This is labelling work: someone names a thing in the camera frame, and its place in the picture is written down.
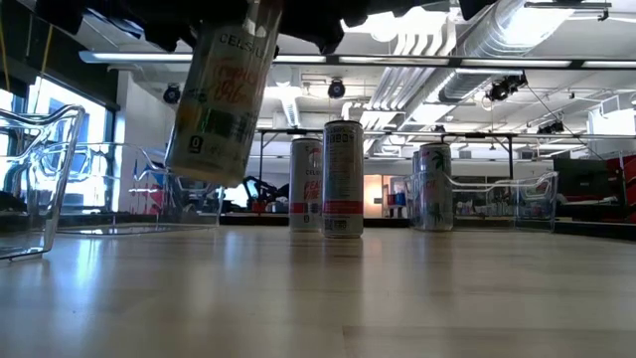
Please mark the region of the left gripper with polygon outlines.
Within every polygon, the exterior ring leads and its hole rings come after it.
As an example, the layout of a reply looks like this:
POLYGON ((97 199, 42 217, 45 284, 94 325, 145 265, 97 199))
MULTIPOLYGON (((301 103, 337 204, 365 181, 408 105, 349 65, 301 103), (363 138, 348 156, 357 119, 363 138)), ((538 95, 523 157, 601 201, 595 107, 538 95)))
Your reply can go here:
POLYGON ((110 20, 143 27, 145 40, 174 53, 179 41, 196 48, 202 22, 238 21, 246 0, 87 0, 85 7, 110 20))

